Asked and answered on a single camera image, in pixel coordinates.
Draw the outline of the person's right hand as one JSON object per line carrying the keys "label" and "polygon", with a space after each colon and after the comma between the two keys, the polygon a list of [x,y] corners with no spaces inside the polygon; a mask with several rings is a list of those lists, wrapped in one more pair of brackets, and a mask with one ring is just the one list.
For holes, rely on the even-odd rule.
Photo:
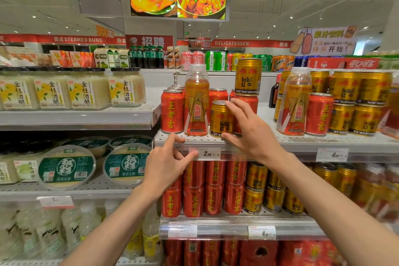
{"label": "person's right hand", "polygon": [[[227,101],[226,106],[231,110],[231,101]],[[242,148],[238,149],[247,157],[270,169],[275,169],[279,162],[287,158],[287,152],[279,144],[271,127],[259,116],[236,119],[242,132]]]}

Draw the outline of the gold energy drink can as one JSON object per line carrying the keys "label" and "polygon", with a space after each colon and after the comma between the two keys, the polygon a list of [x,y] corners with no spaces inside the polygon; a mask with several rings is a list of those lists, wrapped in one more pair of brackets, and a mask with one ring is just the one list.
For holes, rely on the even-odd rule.
{"label": "gold energy drink can", "polygon": [[239,59],[236,66],[235,93],[241,96],[257,96],[261,86],[262,60]]}
{"label": "gold energy drink can", "polygon": [[225,100],[214,100],[211,105],[210,135],[222,138],[222,133],[233,133],[234,115]]}

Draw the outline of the person's left forearm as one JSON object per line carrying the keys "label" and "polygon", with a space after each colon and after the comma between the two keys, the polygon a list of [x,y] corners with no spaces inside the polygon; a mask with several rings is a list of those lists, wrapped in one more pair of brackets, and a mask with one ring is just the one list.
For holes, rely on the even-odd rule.
{"label": "person's left forearm", "polygon": [[111,216],[94,229],[59,266],[115,266],[139,222],[169,187],[166,180],[144,181]]}

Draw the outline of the person's right forearm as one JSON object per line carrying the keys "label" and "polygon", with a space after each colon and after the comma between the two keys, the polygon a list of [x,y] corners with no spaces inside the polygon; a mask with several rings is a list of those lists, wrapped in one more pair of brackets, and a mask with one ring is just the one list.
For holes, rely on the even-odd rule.
{"label": "person's right forearm", "polygon": [[288,152],[266,164],[299,198],[350,266],[399,266],[399,236]]}

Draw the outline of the round tub green label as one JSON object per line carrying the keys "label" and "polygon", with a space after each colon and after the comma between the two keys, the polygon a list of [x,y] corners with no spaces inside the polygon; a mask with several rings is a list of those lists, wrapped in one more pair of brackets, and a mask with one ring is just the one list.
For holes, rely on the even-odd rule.
{"label": "round tub green label", "polygon": [[68,140],[62,146],[75,145],[86,148],[96,159],[100,159],[106,154],[110,141],[110,138],[103,136],[80,137]]}
{"label": "round tub green label", "polygon": [[151,146],[153,138],[147,135],[140,135],[140,134],[132,134],[132,135],[125,135],[120,136],[112,139],[109,143],[109,146],[113,149],[125,145],[125,144],[135,144],[141,143],[147,146]]}
{"label": "round tub green label", "polygon": [[142,183],[151,147],[141,143],[115,148],[103,163],[103,173],[113,183],[136,187]]}
{"label": "round tub green label", "polygon": [[86,148],[65,145],[51,149],[38,161],[36,180],[51,190],[77,188],[96,170],[96,158]]}

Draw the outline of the stack of gold cans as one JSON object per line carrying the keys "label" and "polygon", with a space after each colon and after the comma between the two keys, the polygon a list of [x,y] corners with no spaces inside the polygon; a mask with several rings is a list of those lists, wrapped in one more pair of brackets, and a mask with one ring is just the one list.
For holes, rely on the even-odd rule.
{"label": "stack of gold cans", "polygon": [[[323,180],[350,197],[356,180],[356,166],[352,163],[305,162],[305,166]],[[246,190],[243,208],[257,214],[264,207],[272,213],[282,210],[292,215],[309,214],[297,196],[265,165],[247,163]]]}

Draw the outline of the yellow label drink bottle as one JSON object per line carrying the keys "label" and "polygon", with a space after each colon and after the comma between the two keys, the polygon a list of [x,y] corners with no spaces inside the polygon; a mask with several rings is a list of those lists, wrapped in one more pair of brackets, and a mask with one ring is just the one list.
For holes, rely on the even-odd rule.
{"label": "yellow label drink bottle", "polygon": [[142,227],[139,226],[130,238],[125,250],[123,251],[123,256],[128,259],[136,259],[143,253],[143,234]]}
{"label": "yellow label drink bottle", "polygon": [[163,257],[163,246],[159,237],[159,220],[157,206],[154,204],[142,222],[144,257],[147,262],[151,263],[161,263]]}

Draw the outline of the white rice jar yellow label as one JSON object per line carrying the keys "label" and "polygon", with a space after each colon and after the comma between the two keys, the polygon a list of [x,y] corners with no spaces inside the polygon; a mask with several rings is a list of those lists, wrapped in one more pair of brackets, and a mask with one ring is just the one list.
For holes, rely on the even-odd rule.
{"label": "white rice jar yellow label", "polygon": [[0,68],[0,99],[6,111],[40,109],[33,80],[34,67]]}
{"label": "white rice jar yellow label", "polygon": [[63,67],[37,67],[33,81],[41,110],[71,110],[67,80],[71,70]]}
{"label": "white rice jar yellow label", "polygon": [[104,68],[72,68],[67,77],[73,110],[103,110],[111,106]]}
{"label": "white rice jar yellow label", "polygon": [[140,68],[111,68],[108,87],[112,107],[138,107],[147,102]]}

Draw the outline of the row of red cans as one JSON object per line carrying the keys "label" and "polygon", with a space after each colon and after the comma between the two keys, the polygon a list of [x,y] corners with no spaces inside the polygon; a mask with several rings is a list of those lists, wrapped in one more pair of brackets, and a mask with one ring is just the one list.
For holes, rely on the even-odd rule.
{"label": "row of red cans", "polygon": [[162,266],[238,266],[239,240],[166,240]]}

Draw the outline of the hanging juice cardboard sign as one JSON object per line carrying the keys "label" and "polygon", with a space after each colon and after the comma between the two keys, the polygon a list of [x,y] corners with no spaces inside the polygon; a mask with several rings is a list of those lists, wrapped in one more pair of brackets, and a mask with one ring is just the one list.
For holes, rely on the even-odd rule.
{"label": "hanging juice cardboard sign", "polygon": [[356,46],[356,25],[330,28],[303,27],[294,39],[290,53],[296,56],[348,56]]}

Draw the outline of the row of gold cans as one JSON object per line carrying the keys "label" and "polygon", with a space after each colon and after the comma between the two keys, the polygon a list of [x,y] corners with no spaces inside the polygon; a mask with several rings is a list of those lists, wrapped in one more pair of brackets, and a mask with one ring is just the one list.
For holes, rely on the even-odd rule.
{"label": "row of gold cans", "polygon": [[[284,84],[291,70],[281,74],[273,117],[275,123],[282,102]],[[389,111],[393,73],[396,71],[310,68],[312,92],[334,96],[327,134],[344,136],[353,133],[372,137],[381,131]]]}

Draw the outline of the group of clear drink bottles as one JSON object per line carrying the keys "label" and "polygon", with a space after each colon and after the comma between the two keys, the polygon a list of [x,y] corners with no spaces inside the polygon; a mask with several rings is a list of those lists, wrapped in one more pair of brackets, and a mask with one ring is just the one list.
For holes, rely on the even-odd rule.
{"label": "group of clear drink bottles", "polygon": [[0,207],[0,263],[14,259],[57,259],[72,252],[120,201],[103,207],[85,202],[74,208],[44,210]]}

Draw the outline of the pale jar black lid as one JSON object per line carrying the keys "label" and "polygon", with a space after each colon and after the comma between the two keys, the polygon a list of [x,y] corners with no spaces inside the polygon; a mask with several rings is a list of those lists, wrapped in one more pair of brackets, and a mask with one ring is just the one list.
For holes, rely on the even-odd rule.
{"label": "pale jar black lid", "polygon": [[23,144],[16,149],[14,158],[14,167],[21,183],[36,182],[37,164],[52,147],[52,142],[36,142]]}
{"label": "pale jar black lid", "polygon": [[14,159],[17,156],[16,148],[11,144],[0,144],[0,185],[20,182]]}

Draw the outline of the row of snack boxes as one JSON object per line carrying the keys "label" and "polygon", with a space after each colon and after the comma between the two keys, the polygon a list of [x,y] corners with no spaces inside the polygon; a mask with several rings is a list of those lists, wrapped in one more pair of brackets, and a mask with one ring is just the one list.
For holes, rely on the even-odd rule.
{"label": "row of snack boxes", "polygon": [[49,53],[35,53],[31,48],[2,46],[0,66],[95,68],[96,63],[91,52],[52,50]]}

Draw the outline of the red wall banner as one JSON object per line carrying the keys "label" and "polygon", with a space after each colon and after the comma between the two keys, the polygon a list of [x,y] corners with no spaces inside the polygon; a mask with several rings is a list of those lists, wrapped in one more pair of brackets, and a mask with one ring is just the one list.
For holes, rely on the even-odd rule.
{"label": "red wall banner", "polygon": [[[113,38],[101,36],[82,35],[37,35],[37,34],[0,34],[3,42],[37,42],[54,44],[102,44],[102,45],[142,45],[163,46],[173,44],[173,36],[169,35],[127,35]],[[240,40],[240,39],[215,39],[209,40],[177,40],[178,46],[191,46],[192,48],[290,48],[292,41],[278,40]]]}

